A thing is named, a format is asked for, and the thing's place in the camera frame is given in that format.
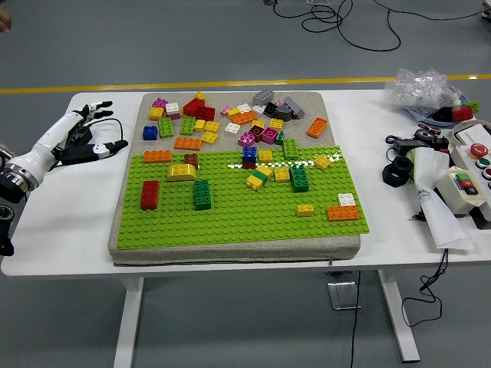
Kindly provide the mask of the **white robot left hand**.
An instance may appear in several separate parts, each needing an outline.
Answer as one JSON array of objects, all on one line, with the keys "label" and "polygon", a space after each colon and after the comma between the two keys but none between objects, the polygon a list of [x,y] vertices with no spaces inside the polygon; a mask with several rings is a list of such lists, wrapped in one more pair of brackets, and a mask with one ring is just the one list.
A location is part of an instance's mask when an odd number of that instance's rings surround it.
[{"label": "white robot left hand", "polygon": [[77,136],[77,131],[88,128],[92,120],[102,120],[113,114],[112,103],[100,101],[84,105],[66,113],[34,144],[31,151],[8,161],[32,176],[44,175],[55,163],[64,166],[89,163],[111,157],[128,145],[121,138],[113,143],[89,143]]}]

